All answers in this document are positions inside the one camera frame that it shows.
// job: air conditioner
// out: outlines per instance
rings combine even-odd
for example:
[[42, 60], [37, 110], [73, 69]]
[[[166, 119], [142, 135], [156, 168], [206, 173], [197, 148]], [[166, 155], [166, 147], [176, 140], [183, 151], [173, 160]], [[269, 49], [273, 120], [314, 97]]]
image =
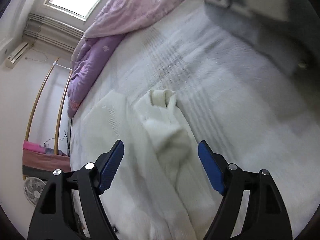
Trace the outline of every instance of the air conditioner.
[[21, 43], [7, 59], [5, 60], [5, 65], [8, 68], [13, 68], [16, 63], [22, 58], [22, 56], [32, 47], [32, 44], [23, 42]]

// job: pink cloth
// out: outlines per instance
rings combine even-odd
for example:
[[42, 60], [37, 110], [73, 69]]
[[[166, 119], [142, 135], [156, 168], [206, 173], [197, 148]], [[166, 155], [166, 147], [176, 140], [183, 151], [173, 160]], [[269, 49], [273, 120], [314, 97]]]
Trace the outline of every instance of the pink cloth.
[[128, 33], [157, 22], [183, 0], [109, 0], [84, 36]]
[[41, 145], [39, 144], [28, 142], [28, 141], [23, 142], [23, 149], [33, 151], [33, 152], [38, 152], [38, 153], [45, 153], [44, 147], [41, 147]]

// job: bedsheet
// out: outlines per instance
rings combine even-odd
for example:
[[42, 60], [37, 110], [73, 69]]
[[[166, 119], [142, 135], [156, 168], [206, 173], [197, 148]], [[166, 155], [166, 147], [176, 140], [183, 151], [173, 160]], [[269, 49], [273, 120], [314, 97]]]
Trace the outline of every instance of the bedsheet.
[[[173, 90], [197, 142], [206, 140], [243, 170], [270, 171], [295, 237], [319, 205], [317, 84], [319, 75], [311, 72], [285, 76], [267, 57], [215, 25], [201, 1], [186, 0], [153, 26], [126, 36], [113, 53], [74, 117], [71, 167], [85, 164], [83, 118], [110, 90], [132, 104], [149, 89]], [[241, 231], [245, 208], [243, 201], [234, 234]]]

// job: metal screw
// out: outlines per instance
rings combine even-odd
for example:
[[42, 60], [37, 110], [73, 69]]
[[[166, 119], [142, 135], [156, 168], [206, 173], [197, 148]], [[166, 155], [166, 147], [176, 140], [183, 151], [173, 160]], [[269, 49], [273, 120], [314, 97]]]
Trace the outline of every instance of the metal screw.
[[229, 164], [228, 168], [229, 168], [230, 170], [232, 170], [232, 171], [235, 171], [235, 170], [238, 168], [238, 166], [235, 165], [234, 163], [231, 163], [231, 164]]
[[87, 164], [85, 165], [85, 168], [86, 168], [87, 170], [91, 170], [93, 167], [94, 167], [94, 163], [87, 163]]
[[266, 169], [261, 170], [261, 173], [263, 175], [269, 175], [270, 174], [270, 172], [268, 170], [266, 170]]
[[61, 170], [60, 170], [60, 169], [56, 169], [56, 170], [53, 171], [53, 174], [54, 174], [55, 176], [58, 176], [60, 173], [61, 173]]

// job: cable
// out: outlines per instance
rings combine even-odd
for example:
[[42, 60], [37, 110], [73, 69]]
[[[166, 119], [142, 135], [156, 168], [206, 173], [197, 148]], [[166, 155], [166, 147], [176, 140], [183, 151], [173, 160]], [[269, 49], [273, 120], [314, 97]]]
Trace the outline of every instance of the cable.
[[[65, 137], [67, 138], [67, 144], [68, 144], [69, 140], [68, 140], [68, 136], [67, 136], [66, 131], [64, 131], [64, 137], [63, 137], [62, 139], [60, 139], [60, 138], [58, 138], [58, 139], [59, 139], [60, 141], [63, 141], [63, 139], [64, 139]], [[48, 141], [53, 140], [53, 139], [55, 139], [55, 138], [50, 138], [49, 140], [46, 140], [45, 143], [44, 143], [44, 145], [45, 145]]]
[[39, 51], [39, 50], [36, 50], [36, 49], [32, 49], [32, 50], [34, 50], [36, 52], [39, 52], [39, 53], [42, 53], [46, 57], [46, 59], [45, 60], [36, 60], [36, 59], [30, 58], [30, 57], [25, 57], [25, 59], [31, 59], [31, 60], [38, 61], [38, 62], [44, 62], [44, 61], [46, 61], [48, 59], [47, 55], [44, 54], [42, 51]]

